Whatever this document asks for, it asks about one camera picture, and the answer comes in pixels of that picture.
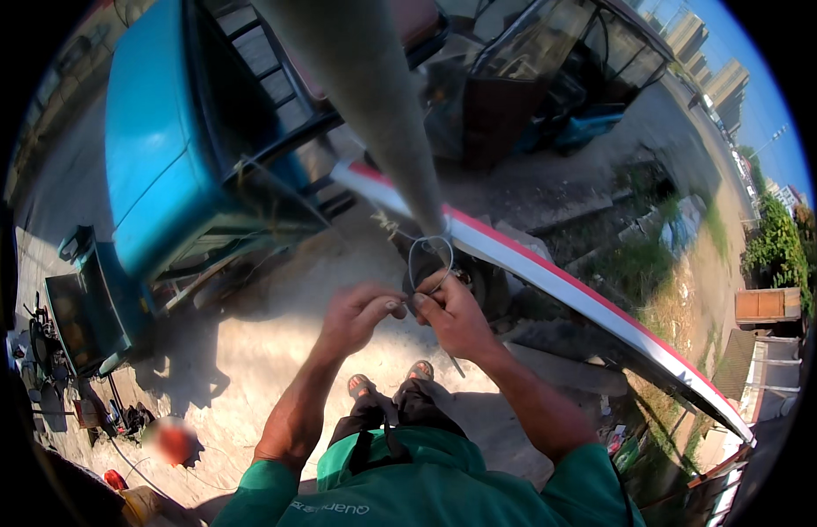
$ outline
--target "blue sky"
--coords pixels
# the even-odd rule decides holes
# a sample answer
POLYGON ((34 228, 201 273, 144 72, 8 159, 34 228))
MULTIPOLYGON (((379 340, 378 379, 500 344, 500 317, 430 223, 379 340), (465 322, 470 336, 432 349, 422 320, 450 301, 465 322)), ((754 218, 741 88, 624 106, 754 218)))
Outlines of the blue sky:
MULTIPOLYGON (((656 7, 657 18, 665 23, 676 14, 680 5, 680 0, 645 0, 639 12, 645 13, 656 7)), ((718 0, 689 0, 686 8, 703 20, 710 31, 701 51, 707 56, 713 74, 731 57, 741 62, 751 74, 742 104, 742 126, 736 134, 738 142, 760 148, 782 125, 788 124, 788 131, 759 154, 762 173, 778 184, 794 184, 809 197, 810 205, 814 204, 798 129, 760 51, 718 0)), ((676 24, 681 16, 683 13, 678 13, 669 26, 676 24)))

